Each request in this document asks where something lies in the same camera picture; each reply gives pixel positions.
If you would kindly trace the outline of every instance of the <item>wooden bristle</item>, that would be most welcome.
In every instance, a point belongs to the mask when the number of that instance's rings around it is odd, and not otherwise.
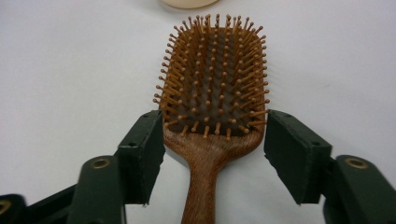
[[[265,35],[253,26],[250,18],[207,15],[174,27],[159,77],[163,85],[157,86],[162,94],[153,100],[165,128],[230,140],[265,125]]]

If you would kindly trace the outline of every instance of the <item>white surface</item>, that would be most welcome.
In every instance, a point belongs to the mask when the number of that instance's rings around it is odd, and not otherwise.
[[[111,155],[161,83],[167,38],[189,15],[249,16],[267,35],[269,108],[291,113],[396,186],[396,2],[240,1],[181,10],[156,0],[0,2],[0,195],[29,204]],[[130,223],[179,223],[189,172],[165,155]],[[262,145],[219,175],[217,223],[324,223],[298,206]]]

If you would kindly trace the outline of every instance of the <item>paddle brush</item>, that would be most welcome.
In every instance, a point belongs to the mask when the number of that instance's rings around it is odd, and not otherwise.
[[[215,223],[219,170],[262,141],[266,61],[262,27],[227,15],[197,16],[170,34],[162,91],[153,101],[163,112],[163,141],[191,171],[182,223]]]

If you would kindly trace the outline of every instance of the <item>brush head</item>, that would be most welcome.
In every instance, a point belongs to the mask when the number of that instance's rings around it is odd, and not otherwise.
[[[263,131],[264,95],[268,82],[262,27],[252,28],[246,18],[219,15],[212,26],[210,15],[183,21],[177,36],[170,35],[163,63],[163,86],[153,101],[163,111],[163,126],[185,136],[198,133],[223,135],[227,140]]]

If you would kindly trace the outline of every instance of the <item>hairbrush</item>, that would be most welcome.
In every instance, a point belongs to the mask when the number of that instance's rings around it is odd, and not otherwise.
[[[163,112],[163,141],[185,159],[191,179],[182,223],[215,223],[216,179],[229,161],[254,150],[265,126],[268,82],[262,26],[227,15],[189,17],[170,34],[153,102]]]

